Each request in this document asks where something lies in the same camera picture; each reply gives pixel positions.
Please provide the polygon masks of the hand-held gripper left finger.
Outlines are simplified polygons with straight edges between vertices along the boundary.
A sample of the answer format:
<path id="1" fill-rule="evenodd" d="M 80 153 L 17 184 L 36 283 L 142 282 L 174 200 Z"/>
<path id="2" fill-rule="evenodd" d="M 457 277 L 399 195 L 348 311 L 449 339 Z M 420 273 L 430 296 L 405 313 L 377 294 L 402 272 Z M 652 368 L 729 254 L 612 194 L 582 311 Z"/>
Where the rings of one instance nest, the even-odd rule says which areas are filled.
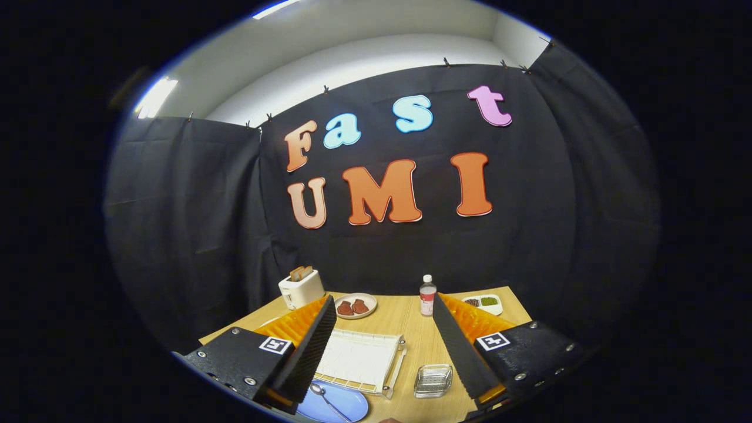
<path id="1" fill-rule="evenodd" d="M 232 326 L 194 351 L 173 356 L 239 401 L 294 415 L 336 319 L 335 300 L 325 296 L 254 330 Z"/>

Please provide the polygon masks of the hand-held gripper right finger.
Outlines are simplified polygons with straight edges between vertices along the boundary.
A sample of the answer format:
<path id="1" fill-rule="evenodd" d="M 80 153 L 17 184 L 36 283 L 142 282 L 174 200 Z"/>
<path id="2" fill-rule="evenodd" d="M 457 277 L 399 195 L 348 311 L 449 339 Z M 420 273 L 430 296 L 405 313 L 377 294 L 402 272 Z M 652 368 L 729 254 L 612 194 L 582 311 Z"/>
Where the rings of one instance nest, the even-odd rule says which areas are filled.
<path id="1" fill-rule="evenodd" d="M 481 411 L 523 401 L 585 359 L 580 343 L 546 324 L 514 324 L 443 293 L 435 295 L 432 316 L 466 393 Z"/>

